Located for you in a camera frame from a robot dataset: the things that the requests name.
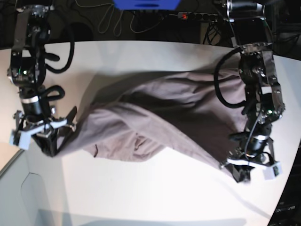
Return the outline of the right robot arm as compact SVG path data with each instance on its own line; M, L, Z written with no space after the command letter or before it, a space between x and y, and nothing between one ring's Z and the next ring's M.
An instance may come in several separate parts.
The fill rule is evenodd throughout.
M18 0L15 8L18 14L7 76L18 87L23 109L16 111L13 116L16 129L11 132L9 142L27 150L31 140L34 140L46 156L54 157L59 153L59 136L76 129L73 120L77 108L73 107L65 118L55 118L55 107L50 102L64 98L65 91L59 85L45 88L43 82L47 71L60 74L71 66L75 49L74 35L66 17L55 10L51 0ZM45 50L51 34L48 17L52 12L64 22L70 40L68 60L61 69L55 69L45 62L60 60L58 55Z

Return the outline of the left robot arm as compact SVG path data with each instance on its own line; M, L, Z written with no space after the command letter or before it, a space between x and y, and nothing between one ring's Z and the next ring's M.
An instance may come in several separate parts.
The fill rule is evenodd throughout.
M265 6L255 0L216 0L214 5L230 24L234 47L215 68L215 92L224 106L241 108L247 117L244 130L230 135L231 140L238 142L238 147L220 167L228 167L236 182L249 182L254 168L262 169L265 179L274 179L282 170L275 160L270 135L273 122L285 111L285 104L277 80L273 35L265 16ZM246 98L232 104L222 96L218 77L221 66L235 54L241 57L238 72L245 84Z

